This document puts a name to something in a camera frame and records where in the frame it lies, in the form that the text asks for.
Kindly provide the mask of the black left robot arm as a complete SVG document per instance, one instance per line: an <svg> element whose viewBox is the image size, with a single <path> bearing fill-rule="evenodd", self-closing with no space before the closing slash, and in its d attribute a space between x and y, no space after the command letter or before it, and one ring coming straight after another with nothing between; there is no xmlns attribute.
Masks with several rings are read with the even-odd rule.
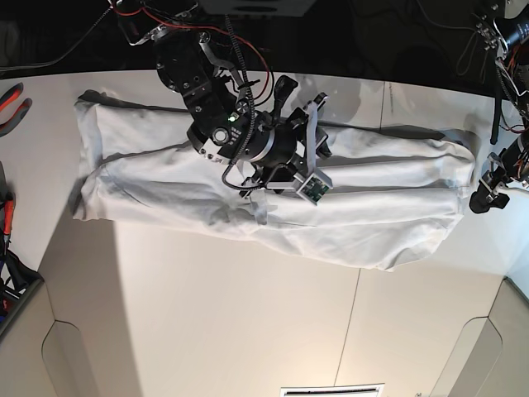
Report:
<svg viewBox="0 0 529 397"><path fill-rule="evenodd" d="M516 135L509 147L488 154L469 200L470 210L481 214L505 208L513 194L528 196L528 6L510 11L506 1L487 1L475 18L496 72L490 143L501 130Z"/></svg>

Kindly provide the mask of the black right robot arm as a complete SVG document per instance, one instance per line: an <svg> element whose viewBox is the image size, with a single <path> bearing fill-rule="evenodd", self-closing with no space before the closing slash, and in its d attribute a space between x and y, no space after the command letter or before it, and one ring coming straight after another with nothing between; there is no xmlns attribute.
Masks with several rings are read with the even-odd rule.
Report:
<svg viewBox="0 0 529 397"><path fill-rule="evenodd" d="M261 111L241 51L250 43L231 22L224 28L195 23L197 1L112 1L110 7L130 45L152 41L161 82L181 95L193 118L188 139L202 157L224 165L226 187L243 198L260 189L292 192L312 204L332 189L331 177L317 166L331 156L318 126L325 93L284 118L298 82L268 71L263 92L274 105Z"/></svg>

